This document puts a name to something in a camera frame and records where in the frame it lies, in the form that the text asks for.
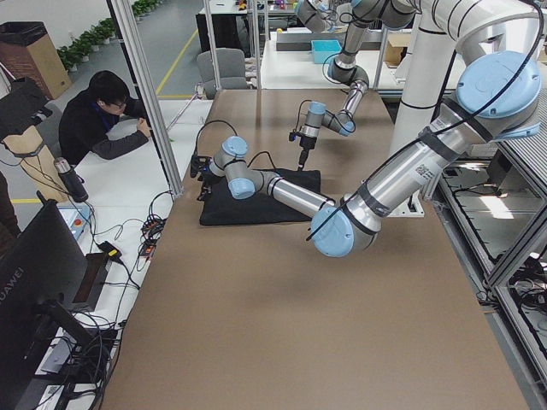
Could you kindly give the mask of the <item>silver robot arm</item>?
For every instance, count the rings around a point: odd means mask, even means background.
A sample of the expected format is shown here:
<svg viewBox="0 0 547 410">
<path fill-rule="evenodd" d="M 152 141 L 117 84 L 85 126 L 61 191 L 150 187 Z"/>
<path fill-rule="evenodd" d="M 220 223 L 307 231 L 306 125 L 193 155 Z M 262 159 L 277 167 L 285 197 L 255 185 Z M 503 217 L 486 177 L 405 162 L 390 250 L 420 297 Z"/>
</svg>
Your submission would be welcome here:
<svg viewBox="0 0 547 410">
<path fill-rule="evenodd" d="M 302 171 L 309 152 L 315 148 L 319 131 L 328 128 L 342 136 L 349 136 L 356 130 L 354 114 L 360 101 L 369 89 L 366 71 L 356 64 L 356 55 L 361 48 L 365 31 L 375 21 L 380 21 L 389 29 L 406 27 L 415 15 L 415 9 L 399 1 L 352 1 L 348 17 L 340 20 L 347 25 L 341 50 L 329 55 L 327 70 L 329 80 L 349 87 L 344 104 L 337 113 L 326 110 L 322 102 L 311 102 L 304 124 L 294 130 L 289 139 L 299 138 L 302 151 L 298 160 L 298 170 Z"/>
<path fill-rule="evenodd" d="M 528 138 L 539 132 L 536 119 L 542 80 L 536 62 L 544 35 L 544 13 L 533 1 L 354 1 L 344 45 L 328 68 L 329 77 L 350 90 L 342 110 L 329 114 L 312 102 L 303 126 L 292 137 L 304 150 L 315 143 L 321 128 L 344 136 L 355 129 L 353 115 L 368 89 L 368 76 L 356 64 L 364 33 L 375 21 L 397 30 L 414 17 L 414 58 L 403 88 L 416 97 L 418 108 L 438 108 L 415 139 L 395 151 L 353 193 L 335 202 L 293 184 L 274 171 L 250 168 L 247 143 L 226 139 L 213 156 L 194 155 L 190 175 L 202 183 L 201 200 L 226 181 L 233 198 L 256 193 L 311 219 L 310 240 L 323 254 L 343 257 L 368 248 L 382 220 L 474 144 Z M 466 67 L 455 91 L 436 104 L 426 90 L 428 62 L 439 62 L 441 49 L 451 46 Z"/>
</svg>

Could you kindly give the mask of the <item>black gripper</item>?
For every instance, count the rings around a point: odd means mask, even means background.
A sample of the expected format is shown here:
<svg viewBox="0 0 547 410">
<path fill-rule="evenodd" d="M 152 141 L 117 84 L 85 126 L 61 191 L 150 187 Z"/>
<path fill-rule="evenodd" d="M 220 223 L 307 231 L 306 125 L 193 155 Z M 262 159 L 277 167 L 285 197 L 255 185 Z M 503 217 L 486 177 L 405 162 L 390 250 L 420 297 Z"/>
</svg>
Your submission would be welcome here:
<svg viewBox="0 0 547 410">
<path fill-rule="evenodd" d="M 316 144 L 316 138 L 314 137 L 308 137 L 308 136 L 301 136 L 299 145 L 302 148 L 302 151 L 299 156 L 298 160 L 298 167 L 297 170 L 301 172 L 304 168 L 304 165 L 309 157 L 309 152 L 315 148 Z"/>
<path fill-rule="evenodd" d="M 197 180 L 202 182 L 200 193 L 197 197 L 198 201 L 208 201 L 212 196 L 213 186 L 218 184 L 221 178 L 212 173 L 201 173 Z"/>
</svg>

